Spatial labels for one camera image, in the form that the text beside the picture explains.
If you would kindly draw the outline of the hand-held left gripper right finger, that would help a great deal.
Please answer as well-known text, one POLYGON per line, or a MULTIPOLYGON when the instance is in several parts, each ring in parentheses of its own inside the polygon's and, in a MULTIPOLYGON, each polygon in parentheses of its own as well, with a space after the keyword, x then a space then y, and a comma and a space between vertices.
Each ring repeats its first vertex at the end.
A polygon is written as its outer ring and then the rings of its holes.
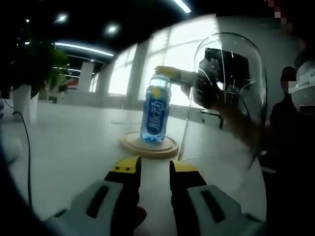
POLYGON ((171 160, 169 181, 177 235, 268 235, 265 223, 242 213, 234 199, 215 185, 208 185, 193 165, 171 160))

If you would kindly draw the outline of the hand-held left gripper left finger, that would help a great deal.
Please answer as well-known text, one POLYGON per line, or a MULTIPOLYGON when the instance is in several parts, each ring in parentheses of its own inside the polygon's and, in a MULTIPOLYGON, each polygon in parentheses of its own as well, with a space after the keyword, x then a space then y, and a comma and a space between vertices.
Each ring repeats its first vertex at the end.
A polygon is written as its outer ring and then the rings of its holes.
POLYGON ((45 223, 55 236, 131 236, 139 203, 140 156, 117 162, 45 223))

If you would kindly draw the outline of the person's right hand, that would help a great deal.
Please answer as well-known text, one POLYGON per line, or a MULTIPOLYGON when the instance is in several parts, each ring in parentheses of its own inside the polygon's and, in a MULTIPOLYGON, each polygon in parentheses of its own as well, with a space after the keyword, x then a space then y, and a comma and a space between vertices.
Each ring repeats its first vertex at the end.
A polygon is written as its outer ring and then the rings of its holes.
POLYGON ((223 117, 230 116, 236 111, 233 106, 225 103, 224 93, 218 85, 204 76, 197 76, 193 86, 193 99, 197 105, 215 110, 223 117))

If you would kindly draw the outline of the person's left hand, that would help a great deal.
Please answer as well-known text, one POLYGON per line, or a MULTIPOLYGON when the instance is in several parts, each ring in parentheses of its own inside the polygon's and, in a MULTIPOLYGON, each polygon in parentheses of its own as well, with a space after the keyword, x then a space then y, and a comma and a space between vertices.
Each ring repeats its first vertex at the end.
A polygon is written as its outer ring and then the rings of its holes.
POLYGON ((136 207, 136 213, 135 213, 135 228, 137 228, 139 225, 143 223, 143 221, 147 217, 147 212, 142 206, 136 207))

